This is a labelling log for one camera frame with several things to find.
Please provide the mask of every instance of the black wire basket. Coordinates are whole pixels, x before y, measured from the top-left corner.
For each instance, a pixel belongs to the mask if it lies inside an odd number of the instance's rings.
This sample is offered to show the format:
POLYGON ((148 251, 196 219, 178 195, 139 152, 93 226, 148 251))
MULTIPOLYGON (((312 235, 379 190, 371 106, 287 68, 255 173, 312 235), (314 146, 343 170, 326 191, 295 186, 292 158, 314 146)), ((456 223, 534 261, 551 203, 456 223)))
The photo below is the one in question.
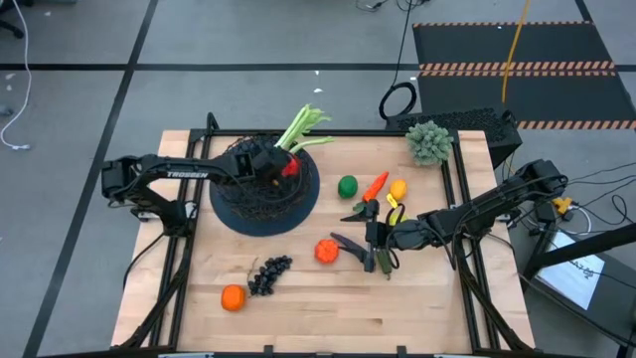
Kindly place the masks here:
MULTIPOLYGON (((245 136, 230 145, 223 155, 249 153, 254 157, 261 150, 272 149, 278 138, 278 135, 265 134, 245 136)), ((252 181, 240 186, 228 182, 218 184, 217 191, 232 212, 241 218, 258 222, 275 221, 294 210, 310 191, 312 166, 315 167, 315 164, 304 150, 298 151, 296 157, 300 168, 295 176, 272 182, 252 181)))

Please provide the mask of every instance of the orange carrot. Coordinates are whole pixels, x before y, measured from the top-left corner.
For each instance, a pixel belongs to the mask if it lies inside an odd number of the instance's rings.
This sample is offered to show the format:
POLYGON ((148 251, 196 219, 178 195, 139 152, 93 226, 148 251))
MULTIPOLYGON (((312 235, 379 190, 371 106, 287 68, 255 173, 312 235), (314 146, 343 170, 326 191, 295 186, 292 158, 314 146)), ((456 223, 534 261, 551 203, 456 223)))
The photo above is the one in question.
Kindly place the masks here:
POLYGON ((367 192, 365 193, 365 195, 363 195, 362 200, 365 203, 367 203, 371 199, 376 199, 376 195, 378 195, 382 187, 385 186, 385 183, 387 182, 387 178, 389 178, 389 172, 384 172, 378 178, 376 178, 374 183, 371 184, 371 187, 367 189, 367 192))

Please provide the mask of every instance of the black clamp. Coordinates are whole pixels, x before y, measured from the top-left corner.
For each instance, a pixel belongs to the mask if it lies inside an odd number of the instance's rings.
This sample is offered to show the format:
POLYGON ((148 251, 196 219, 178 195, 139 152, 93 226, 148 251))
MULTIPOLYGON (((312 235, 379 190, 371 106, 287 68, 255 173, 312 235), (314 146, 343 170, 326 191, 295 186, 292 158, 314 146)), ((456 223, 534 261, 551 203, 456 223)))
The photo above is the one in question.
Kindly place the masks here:
POLYGON ((475 205, 475 202, 470 201, 470 202, 468 202, 468 205, 470 206, 470 211, 471 212, 473 212, 475 215, 479 215, 479 213, 480 213, 479 206, 475 205))
POLYGON ((190 137, 188 138, 188 142, 194 143, 205 136, 212 136, 217 129, 219 129, 219 123, 217 122, 217 119, 211 112, 208 112, 208 117, 206 118, 206 128, 190 129, 190 137))
POLYGON ((495 192, 497 192, 497 197, 499 197, 499 199, 501 201, 505 201, 506 200, 506 194, 504 194, 504 192, 501 190, 501 187, 499 187, 499 186, 496 187, 495 188, 495 192))
POLYGON ((274 346, 267 344, 262 347, 262 355, 265 358, 274 358, 274 346))
POLYGON ((406 353, 406 346, 398 346, 397 347, 397 358, 407 358, 408 353, 406 353))

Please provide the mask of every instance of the celery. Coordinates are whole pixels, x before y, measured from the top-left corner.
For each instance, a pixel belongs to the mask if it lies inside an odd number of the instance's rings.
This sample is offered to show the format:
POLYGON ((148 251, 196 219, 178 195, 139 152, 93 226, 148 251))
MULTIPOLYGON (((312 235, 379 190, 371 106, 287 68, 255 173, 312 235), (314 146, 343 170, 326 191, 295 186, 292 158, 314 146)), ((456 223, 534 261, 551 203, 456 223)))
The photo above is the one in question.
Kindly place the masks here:
POLYGON ((304 141, 302 143, 298 143, 296 145, 294 145, 289 152, 292 154, 296 154, 298 152, 298 150, 308 146, 308 145, 316 145, 316 144, 325 144, 325 143, 331 143, 332 141, 334 141, 334 137, 332 136, 328 136, 328 137, 324 137, 324 138, 320 138, 320 139, 313 139, 313 140, 307 140, 304 141))
POLYGON ((291 144, 293 144, 293 142, 297 141, 299 138, 302 138, 302 134, 309 133, 311 127, 323 120, 331 120, 330 117, 323 115, 323 113, 324 112, 322 110, 318 108, 311 108, 309 104, 305 104, 300 109, 298 114, 296 114, 296 117, 291 122, 291 125, 289 125, 287 130, 285 130, 285 132, 278 139, 274 146, 289 150, 291 144))

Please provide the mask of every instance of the wooden table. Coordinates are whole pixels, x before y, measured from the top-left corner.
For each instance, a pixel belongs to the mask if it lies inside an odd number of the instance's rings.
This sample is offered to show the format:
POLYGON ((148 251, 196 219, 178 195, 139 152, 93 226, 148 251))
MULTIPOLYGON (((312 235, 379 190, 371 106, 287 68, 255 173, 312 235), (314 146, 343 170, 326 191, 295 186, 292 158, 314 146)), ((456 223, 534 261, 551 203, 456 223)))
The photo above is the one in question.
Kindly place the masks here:
MULTIPOLYGON (((470 193, 476 197, 496 185, 486 140, 483 132, 459 135, 470 193)), ((187 138, 188 131, 165 131, 159 155, 184 156, 187 138)), ((235 140, 213 137, 210 157, 235 140)), ((337 183, 343 175, 355 175, 360 191, 385 170, 391 172, 389 183, 406 180, 408 194, 403 202, 414 217, 446 207, 440 169, 415 167, 401 137, 337 137, 334 143, 308 151, 320 171, 320 196, 312 214, 283 235, 252 238, 228 229, 213 212, 205 185, 178 349, 261 352, 271 344, 276 352, 392 353, 404 345, 409 353, 469 353, 460 280, 444 250, 398 252, 401 268, 391 280, 379 271, 363 272, 362 265, 346 253, 331 266, 313 258, 315 244, 332 231, 364 244, 364 224, 339 221, 352 214, 356 201, 338 197, 337 183), (273 296, 250 298, 240 312, 221 308, 223 287, 246 284, 254 259, 258 268, 269 257, 281 255, 292 256, 294 262, 276 282, 273 296)), ((451 162, 450 167, 455 196, 460 198, 455 164, 451 162)), ((179 182, 157 181, 152 188, 174 199, 179 182)), ((389 183, 378 196, 380 218, 390 207, 384 199, 389 183)), ((141 224, 134 254, 160 231, 158 221, 141 224)), ((493 233, 508 240, 502 224, 493 233)), ((167 242, 147 254, 130 274, 113 344, 128 338, 155 303, 167 242)), ((495 306, 519 336, 534 345, 513 253, 494 240, 483 240, 481 246, 495 306)), ((475 307, 482 346, 487 347, 483 313, 478 303, 475 307)), ((169 322, 172 308, 165 315, 169 322)), ((162 342, 167 341, 167 330, 162 332, 162 342)))

